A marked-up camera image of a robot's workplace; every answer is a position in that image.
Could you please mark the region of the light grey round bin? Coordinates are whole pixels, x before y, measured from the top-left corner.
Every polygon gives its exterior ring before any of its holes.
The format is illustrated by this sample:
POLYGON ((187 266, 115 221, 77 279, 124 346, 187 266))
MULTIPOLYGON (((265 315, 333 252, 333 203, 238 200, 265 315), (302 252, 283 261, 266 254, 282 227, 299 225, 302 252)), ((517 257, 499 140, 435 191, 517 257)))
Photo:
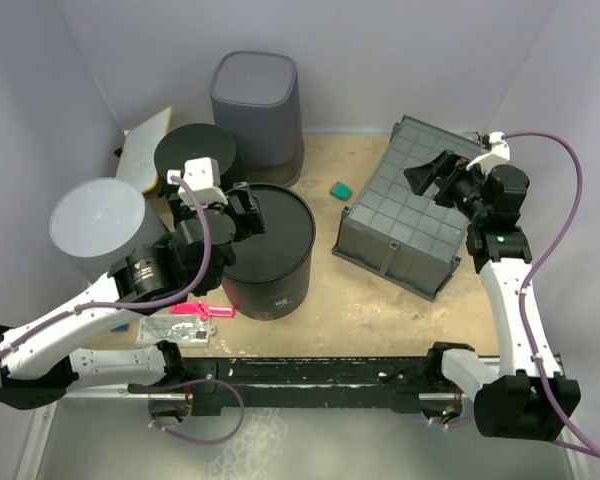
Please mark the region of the light grey round bin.
POLYGON ((134 248, 150 245, 167 232, 140 191, 110 177, 73 188, 49 221, 54 245, 90 283, 134 248))

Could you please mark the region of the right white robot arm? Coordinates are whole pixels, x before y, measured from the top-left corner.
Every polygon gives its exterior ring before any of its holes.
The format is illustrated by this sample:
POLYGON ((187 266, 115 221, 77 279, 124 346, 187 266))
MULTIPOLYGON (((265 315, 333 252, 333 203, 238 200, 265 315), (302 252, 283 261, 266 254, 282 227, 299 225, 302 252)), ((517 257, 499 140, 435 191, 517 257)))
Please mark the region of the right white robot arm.
POLYGON ((581 392, 551 352, 529 278, 531 249, 517 224, 528 176, 507 162, 489 165, 450 150, 404 176, 413 194, 435 187, 435 204, 468 220, 467 251, 487 292, 500 352, 493 368, 466 345, 437 342, 426 383, 436 391, 458 387, 485 437, 557 440, 581 392))

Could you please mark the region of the large black round bucket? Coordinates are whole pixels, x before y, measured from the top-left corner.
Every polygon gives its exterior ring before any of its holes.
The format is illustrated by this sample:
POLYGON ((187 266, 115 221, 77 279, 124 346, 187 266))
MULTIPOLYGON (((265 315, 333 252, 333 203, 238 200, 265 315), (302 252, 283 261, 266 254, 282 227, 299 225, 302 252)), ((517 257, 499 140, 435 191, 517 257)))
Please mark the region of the large black round bucket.
POLYGON ((218 162, 223 190, 228 190, 235 183, 246 182, 246 173, 233 136, 218 126, 194 123, 168 133, 154 152, 154 165, 165 197, 177 192, 175 185, 167 183, 168 171, 183 170, 186 161, 202 157, 210 157, 218 162))

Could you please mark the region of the dark blue round bin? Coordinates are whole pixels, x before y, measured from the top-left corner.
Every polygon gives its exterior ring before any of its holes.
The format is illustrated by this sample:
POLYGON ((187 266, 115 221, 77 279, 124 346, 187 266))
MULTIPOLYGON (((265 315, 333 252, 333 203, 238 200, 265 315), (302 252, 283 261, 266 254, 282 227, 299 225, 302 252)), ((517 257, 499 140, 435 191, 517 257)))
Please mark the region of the dark blue round bin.
POLYGON ((251 190, 266 231, 233 246, 236 263, 225 269, 222 287, 240 314, 277 320, 306 298, 316 223, 308 204, 292 190, 266 183, 253 184, 251 190))

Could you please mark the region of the grey rectangular plastic crate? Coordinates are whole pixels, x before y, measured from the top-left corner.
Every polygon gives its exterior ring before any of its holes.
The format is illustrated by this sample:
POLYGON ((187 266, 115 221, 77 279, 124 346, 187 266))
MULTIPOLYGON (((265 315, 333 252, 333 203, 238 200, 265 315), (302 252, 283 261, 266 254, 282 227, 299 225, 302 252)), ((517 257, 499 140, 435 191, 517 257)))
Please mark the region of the grey rectangular plastic crate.
POLYGON ((445 149, 469 157, 481 152, 475 138, 403 116, 356 202, 343 209, 332 253, 435 299, 460 265, 467 220, 435 204, 434 186, 421 196, 414 194, 404 170, 430 162, 445 149))

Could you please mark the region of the dark grey mesh basket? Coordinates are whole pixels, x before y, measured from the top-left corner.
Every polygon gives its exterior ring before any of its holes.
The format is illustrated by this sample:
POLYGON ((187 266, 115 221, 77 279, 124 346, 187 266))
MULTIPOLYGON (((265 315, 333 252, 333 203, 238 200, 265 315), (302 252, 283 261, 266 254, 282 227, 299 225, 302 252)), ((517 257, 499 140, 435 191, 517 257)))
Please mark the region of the dark grey mesh basket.
POLYGON ((305 147, 294 60, 268 52, 231 52, 214 72, 210 99, 214 123, 233 136, 250 181, 296 183, 305 147))

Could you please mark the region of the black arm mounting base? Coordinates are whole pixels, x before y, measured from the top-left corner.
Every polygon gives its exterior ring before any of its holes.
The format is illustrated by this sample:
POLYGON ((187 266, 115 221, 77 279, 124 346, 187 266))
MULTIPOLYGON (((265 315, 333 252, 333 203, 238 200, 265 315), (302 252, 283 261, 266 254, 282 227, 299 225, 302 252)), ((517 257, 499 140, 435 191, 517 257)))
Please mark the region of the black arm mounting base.
POLYGON ((434 373, 424 356, 186 358, 193 416, 225 408, 387 409, 418 413, 422 402, 453 399, 458 388, 434 373))

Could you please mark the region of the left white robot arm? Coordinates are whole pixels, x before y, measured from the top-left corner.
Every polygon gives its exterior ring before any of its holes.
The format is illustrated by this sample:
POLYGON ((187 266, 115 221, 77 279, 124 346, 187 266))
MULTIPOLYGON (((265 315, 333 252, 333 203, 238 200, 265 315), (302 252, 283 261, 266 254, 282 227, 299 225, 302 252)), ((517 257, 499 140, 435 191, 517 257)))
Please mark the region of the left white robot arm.
POLYGON ((179 347, 166 340, 138 350, 96 351, 88 343, 134 319, 217 289, 236 262, 233 246, 265 232, 251 186, 235 184, 206 200, 177 180, 191 216, 156 242, 115 262, 84 292, 26 325, 0 325, 0 404, 32 410, 74 390, 117 383, 182 387, 179 347))

